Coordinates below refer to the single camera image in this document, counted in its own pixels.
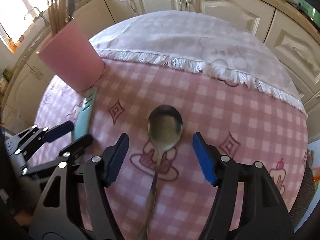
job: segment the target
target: wall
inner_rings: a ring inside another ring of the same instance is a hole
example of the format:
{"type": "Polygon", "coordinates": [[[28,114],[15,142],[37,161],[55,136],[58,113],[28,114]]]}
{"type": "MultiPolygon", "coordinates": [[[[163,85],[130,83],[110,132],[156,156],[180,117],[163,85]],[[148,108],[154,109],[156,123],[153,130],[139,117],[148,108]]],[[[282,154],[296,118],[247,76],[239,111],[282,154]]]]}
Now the wall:
{"type": "Polygon", "coordinates": [[[14,54],[12,54],[7,48],[7,46],[2,42],[2,40],[0,40],[0,76],[2,75],[5,68],[12,70],[21,54],[29,46],[32,40],[36,36],[38,36],[43,27],[44,21],[42,20],[42,18],[40,18],[36,21],[35,27],[26,36],[25,40],[20,44],[20,46],[14,54]]]}

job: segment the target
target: tablecloth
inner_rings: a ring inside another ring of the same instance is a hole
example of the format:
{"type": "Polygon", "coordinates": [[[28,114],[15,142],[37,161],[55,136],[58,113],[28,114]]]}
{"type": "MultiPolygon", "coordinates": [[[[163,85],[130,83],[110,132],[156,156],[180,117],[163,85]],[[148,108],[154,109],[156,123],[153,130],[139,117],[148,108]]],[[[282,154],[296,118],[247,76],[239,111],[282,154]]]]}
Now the tablecloth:
{"type": "MultiPolygon", "coordinates": [[[[101,155],[121,133],[129,135],[129,151],[117,181],[106,189],[125,239],[135,239],[141,227],[155,166],[147,119],[162,104],[172,105],[180,112],[184,130],[178,145],[164,155],[149,240],[197,239],[203,229],[217,189],[205,180],[193,151],[191,138],[197,131],[221,154],[239,163],[263,162],[290,210],[306,163],[305,114],[245,85],[220,81],[203,73],[104,61],[90,123],[94,143],[87,148],[82,162],[101,155]]],[[[35,124],[51,128],[67,120],[76,122],[83,96],[55,76],[42,98],[35,124]]],[[[70,142],[67,135],[43,145],[31,163],[54,159],[70,142]]],[[[92,229],[84,194],[80,196],[85,227],[92,229]]],[[[239,224],[242,196],[243,184],[239,183],[230,230],[239,224]]]]}

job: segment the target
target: pink container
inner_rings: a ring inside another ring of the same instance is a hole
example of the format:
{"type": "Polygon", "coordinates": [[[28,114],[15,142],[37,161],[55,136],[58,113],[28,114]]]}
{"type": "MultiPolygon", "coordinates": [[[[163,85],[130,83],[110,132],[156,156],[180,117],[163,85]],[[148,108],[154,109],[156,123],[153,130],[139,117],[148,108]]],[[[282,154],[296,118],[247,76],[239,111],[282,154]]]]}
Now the pink container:
{"type": "Polygon", "coordinates": [[[92,87],[104,70],[103,60],[75,21],[50,37],[38,56],[76,92],[92,87]]]}

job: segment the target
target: metal spoon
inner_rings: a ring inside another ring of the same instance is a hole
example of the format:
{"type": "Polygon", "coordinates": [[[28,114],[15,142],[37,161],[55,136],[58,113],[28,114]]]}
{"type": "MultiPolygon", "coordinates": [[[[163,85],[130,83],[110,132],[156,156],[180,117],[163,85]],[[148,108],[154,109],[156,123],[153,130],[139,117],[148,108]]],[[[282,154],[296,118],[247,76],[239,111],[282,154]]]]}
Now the metal spoon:
{"type": "Polygon", "coordinates": [[[153,215],[156,199],[156,185],[163,154],[174,147],[182,134],[182,118],[172,106],[159,106],[153,110],[148,119],[148,134],[153,146],[158,150],[155,175],[146,202],[145,216],[137,240],[148,239],[148,225],[153,215]]]}

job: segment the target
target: spoon handle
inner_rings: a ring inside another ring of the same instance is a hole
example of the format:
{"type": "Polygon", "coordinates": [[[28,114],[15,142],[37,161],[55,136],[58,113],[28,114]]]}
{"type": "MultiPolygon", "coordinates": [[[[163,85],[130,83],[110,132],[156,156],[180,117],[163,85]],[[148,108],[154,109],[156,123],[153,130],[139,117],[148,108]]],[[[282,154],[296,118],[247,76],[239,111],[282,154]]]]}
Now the spoon handle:
{"type": "Polygon", "coordinates": [[[143,220],[142,227],[138,233],[137,240],[148,239],[148,225],[149,225],[150,219],[152,218],[153,209],[156,203],[156,188],[157,188],[158,173],[159,173],[159,167],[160,167],[162,155],[163,154],[159,152],[155,175],[153,176],[150,192],[148,194],[148,198],[146,201],[145,217],[143,220]]]}

